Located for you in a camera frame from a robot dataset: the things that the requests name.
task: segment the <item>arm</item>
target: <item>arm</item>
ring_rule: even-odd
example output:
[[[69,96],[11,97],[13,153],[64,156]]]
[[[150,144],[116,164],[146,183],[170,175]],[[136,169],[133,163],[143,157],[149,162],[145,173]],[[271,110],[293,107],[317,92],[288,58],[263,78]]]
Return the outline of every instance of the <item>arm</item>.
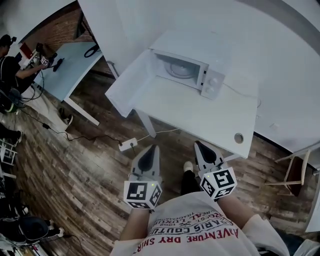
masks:
[[[15,74],[18,78],[20,79],[25,79],[27,77],[30,77],[31,75],[33,75],[34,73],[45,69],[47,66],[46,65],[39,65],[30,69],[26,69],[26,70],[18,70],[18,72]]]
[[[128,222],[121,233],[120,241],[144,239],[148,234],[149,211],[132,209]]]
[[[242,229],[255,213],[238,198],[227,195],[218,200],[218,205],[225,216]]]

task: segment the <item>microwave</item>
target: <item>microwave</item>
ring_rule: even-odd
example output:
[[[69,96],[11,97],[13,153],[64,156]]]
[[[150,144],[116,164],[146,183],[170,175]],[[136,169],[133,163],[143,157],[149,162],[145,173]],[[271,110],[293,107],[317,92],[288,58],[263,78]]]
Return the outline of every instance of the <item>microwave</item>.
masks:
[[[192,87],[214,101],[229,71],[230,56],[230,45],[216,33],[167,30],[125,69],[105,95],[127,117],[157,76]]]

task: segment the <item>black cable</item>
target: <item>black cable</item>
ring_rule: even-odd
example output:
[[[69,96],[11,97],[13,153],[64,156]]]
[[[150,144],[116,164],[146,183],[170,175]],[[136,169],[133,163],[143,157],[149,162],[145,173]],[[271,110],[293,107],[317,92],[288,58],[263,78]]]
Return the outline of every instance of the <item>black cable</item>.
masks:
[[[95,45],[92,46],[89,50],[87,50],[87,51],[85,52],[85,54],[84,54],[84,57],[85,57],[85,58],[89,58],[89,57],[91,57],[92,55],[94,55],[94,54],[100,49],[100,47],[99,47],[99,45],[98,45],[98,42],[97,42],[95,36],[91,33],[90,29],[87,27],[87,24],[85,23],[84,20],[82,21],[82,23],[83,23],[85,29],[88,31],[89,35],[91,36],[92,40],[95,42]]]
[[[58,237],[58,238],[56,238],[56,239],[53,239],[53,240],[49,240],[49,241],[41,241],[40,240],[40,244],[45,244],[45,243],[50,243],[50,242],[53,242],[53,241],[56,241],[56,240],[59,240],[59,239],[61,239],[61,238],[64,238],[63,236],[61,236],[61,237]]]
[[[45,90],[45,78],[44,78],[44,74],[43,74],[42,70],[40,70],[40,72],[41,72],[41,78],[42,78],[42,90],[41,90],[41,92],[40,92],[40,94],[39,94],[38,97],[34,98],[34,96],[36,95],[36,89],[33,88],[33,87],[32,87],[32,89],[33,89],[33,95],[32,95],[31,98],[17,97],[17,96],[15,96],[15,95],[12,95],[12,96],[14,96],[16,99],[19,99],[22,103],[28,103],[28,102],[30,102],[30,101],[33,101],[33,100],[36,100],[36,99],[40,98],[41,95],[43,94],[44,90]]]
[[[97,138],[108,137],[108,138],[110,138],[110,139],[112,139],[112,140],[114,140],[114,141],[116,141],[116,142],[119,142],[119,144],[121,144],[121,141],[120,141],[119,139],[113,138],[113,137],[111,137],[111,136],[109,136],[109,135],[106,135],[106,134],[105,134],[105,135],[100,135],[100,136],[95,136],[95,137],[92,137],[92,138],[87,138],[86,136],[80,136],[80,137],[77,137],[77,138],[70,139],[69,136],[68,136],[68,133],[66,133],[65,131],[57,132],[57,131],[55,131],[54,129],[52,129],[51,127],[49,127],[49,129],[52,130],[52,131],[54,131],[56,134],[65,134],[65,135],[66,135],[66,138],[67,138],[68,141],[70,141],[70,142],[72,142],[72,141],[74,141],[74,140],[77,140],[77,139],[81,139],[81,138],[85,138],[85,139],[88,140],[88,141],[93,141],[93,140],[95,140],[95,139],[97,139]]]
[[[74,235],[74,234],[64,235],[63,237],[64,237],[64,238],[72,238],[72,237],[73,237],[73,238],[78,239],[79,245],[80,245],[80,247],[81,247],[81,250],[84,252],[84,254],[85,254],[86,256],[88,256],[88,254],[86,253],[85,249],[82,247],[82,244],[81,244],[81,241],[80,241],[79,237],[77,237],[77,236]]]
[[[86,136],[80,136],[80,137],[77,137],[77,138],[70,139],[68,133],[66,133],[65,131],[57,132],[57,131],[55,131],[54,129],[52,129],[49,125],[47,125],[47,124],[44,123],[44,122],[39,121],[38,119],[36,119],[36,118],[33,117],[32,115],[30,115],[29,113],[24,112],[23,110],[21,110],[21,111],[22,111],[23,113],[25,113],[26,115],[28,115],[29,117],[31,117],[32,119],[34,119],[34,120],[36,120],[37,122],[39,122],[40,124],[42,124],[42,127],[43,127],[43,128],[46,128],[46,129],[48,129],[48,130],[52,130],[52,131],[54,131],[56,134],[66,134],[67,140],[70,141],[70,142],[72,142],[72,141],[74,141],[74,140],[81,139],[81,138],[84,138],[84,139],[86,139],[86,140],[88,140],[88,141],[93,141],[93,140],[95,140],[95,139],[97,139],[97,138],[108,137],[108,138],[110,138],[110,139],[112,139],[112,140],[114,140],[114,141],[116,141],[116,142],[119,142],[119,144],[122,145],[122,143],[121,143],[121,141],[120,141],[119,139],[113,138],[113,137],[111,137],[111,136],[109,136],[109,135],[106,135],[106,134],[105,134],[105,135],[100,135],[100,136],[95,136],[95,137],[92,137],[92,138],[87,138]]]
[[[17,122],[17,115],[14,115],[14,125],[13,125],[13,130],[16,131],[16,122]]]
[[[136,154],[136,151],[135,151],[135,149],[134,149],[133,144],[132,144],[132,143],[130,143],[130,146],[131,146],[131,148],[132,148],[132,150],[133,150],[134,156],[136,157],[136,156],[137,156],[137,154]]]
[[[33,101],[33,100],[36,100],[36,99],[40,98],[42,93],[44,92],[44,90],[45,90],[45,78],[44,78],[44,74],[42,73],[42,70],[40,70],[40,72],[41,72],[41,77],[42,77],[42,90],[41,90],[39,96],[34,98],[34,96],[36,94],[36,89],[33,88],[34,93],[33,93],[32,98],[20,98],[20,99],[28,100],[28,101],[23,101],[23,103],[27,103],[27,102],[30,102],[30,101]]]
[[[33,250],[38,256],[40,256],[40,254],[36,251],[36,250]]]

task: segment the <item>electrical cable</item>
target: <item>electrical cable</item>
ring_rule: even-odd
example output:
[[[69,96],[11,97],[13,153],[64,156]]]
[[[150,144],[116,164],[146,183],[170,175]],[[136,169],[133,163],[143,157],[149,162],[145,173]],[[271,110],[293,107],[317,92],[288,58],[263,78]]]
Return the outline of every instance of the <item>electrical cable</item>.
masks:
[[[86,253],[85,249],[82,247],[82,244],[81,244],[81,241],[80,241],[79,237],[77,237],[77,236],[74,235],[74,234],[64,235],[63,237],[64,237],[64,238],[72,238],[72,237],[73,237],[73,238],[78,239],[79,245],[80,245],[80,247],[81,247],[81,250],[84,252],[84,254],[85,254],[86,256],[88,256],[88,254]]]
[[[259,103],[259,105],[256,107],[257,109],[261,106],[262,100],[261,100],[259,97],[257,97],[257,96],[252,96],[252,95],[249,95],[249,94],[243,94],[243,93],[237,91],[236,89],[232,88],[230,85],[227,85],[227,84],[225,84],[225,83],[223,83],[223,84],[224,84],[226,87],[230,88],[232,91],[234,91],[236,94],[239,94],[239,95],[241,95],[241,96],[243,96],[243,97],[247,97],[247,98],[258,99],[258,100],[260,101],[260,103]]]
[[[50,243],[50,242],[53,242],[53,241],[59,240],[59,239],[61,239],[61,238],[64,238],[64,237],[63,237],[63,236],[61,236],[61,237],[58,237],[58,238],[56,238],[56,239],[49,240],[49,241],[40,241],[40,244]]]
[[[156,134],[169,133],[169,132],[174,132],[174,131],[176,131],[176,130],[180,130],[180,129],[177,128],[177,129],[173,129],[173,130],[161,130],[161,131],[157,131]],[[136,142],[142,141],[142,140],[144,140],[145,138],[148,138],[149,136],[150,136],[150,134],[147,135],[147,136],[145,136],[145,137],[143,137],[143,138],[138,139]]]
[[[34,90],[32,98],[22,98],[21,97],[20,99],[27,100],[27,101],[22,101],[23,103],[27,103],[27,102],[30,102],[30,101],[33,101],[33,100],[36,100],[36,99],[40,98],[42,93],[44,92],[44,90],[45,90],[45,78],[44,78],[44,74],[42,73],[42,70],[40,70],[40,72],[41,72],[41,78],[42,78],[42,90],[41,90],[39,96],[34,98],[34,96],[36,94],[36,89],[32,87],[32,89]]]
[[[137,154],[136,154],[136,151],[135,151],[135,149],[134,149],[133,144],[131,143],[131,144],[130,144],[130,146],[131,146],[131,148],[132,148],[132,150],[133,150],[134,156],[136,157],[136,156],[137,156]]]
[[[39,121],[38,119],[36,119],[36,118],[33,117],[32,115],[30,115],[29,113],[24,112],[23,110],[21,110],[21,112],[25,113],[26,115],[28,115],[28,116],[31,117],[32,119],[34,119],[34,120],[36,120],[37,122],[39,122],[40,124],[42,124],[42,127],[43,127],[43,128],[46,128],[47,130],[52,130],[52,131],[54,131],[56,134],[66,134],[66,138],[67,138],[67,140],[70,141],[70,142],[72,142],[72,141],[74,141],[74,140],[81,139],[81,138],[84,138],[84,139],[86,139],[86,140],[88,140],[88,141],[93,141],[93,140],[95,140],[95,139],[97,139],[97,138],[108,137],[108,138],[112,139],[113,141],[119,142],[120,145],[122,144],[122,143],[121,143],[121,140],[119,140],[119,139],[117,139],[117,138],[113,138],[113,137],[111,137],[110,135],[106,135],[106,134],[105,134],[105,135],[95,136],[95,137],[92,137],[92,138],[87,138],[86,136],[80,136],[80,137],[77,137],[77,138],[70,139],[68,133],[66,133],[65,131],[57,132],[57,131],[55,131],[54,129],[52,129],[49,125],[47,125],[47,124],[44,123],[44,122]]]
[[[100,49],[100,47],[98,45],[98,42],[97,42],[95,36],[91,33],[90,29],[88,28],[87,24],[84,21],[82,21],[82,23],[83,23],[85,29],[88,31],[89,35],[91,36],[92,40],[95,42],[95,45],[93,47],[91,47],[89,50],[87,50],[84,54],[85,58],[89,58],[92,55],[94,55]]]
[[[37,252],[37,250],[33,250],[38,256],[40,256],[40,254]]]

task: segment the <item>white table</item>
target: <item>white table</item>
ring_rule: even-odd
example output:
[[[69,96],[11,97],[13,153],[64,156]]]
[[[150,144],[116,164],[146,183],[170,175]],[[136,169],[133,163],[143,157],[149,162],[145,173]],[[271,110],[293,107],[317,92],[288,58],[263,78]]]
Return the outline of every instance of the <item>white table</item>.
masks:
[[[149,116],[231,152],[225,161],[247,158],[256,121],[258,84],[236,74],[227,75],[224,83],[253,97],[224,85],[218,97],[210,100],[197,89],[156,76],[134,109],[152,137],[156,132]],[[235,142],[237,133],[243,136],[241,144]]]
[[[57,57],[54,60],[54,65],[59,59],[64,58],[58,70],[53,72],[52,68],[48,68],[42,72],[44,77],[44,89],[48,93],[55,96],[60,101],[65,101],[81,115],[98,126],[99,122],[70,98],[71,93],[75,90],[80,81],[103,56],[101,51],[98,51],[91,57],[84,57],[85,52],[94,45],[94,42],[65,43],[56,52]],[[37,75],[34,81],[40,86],[43,85],[41,73]]]

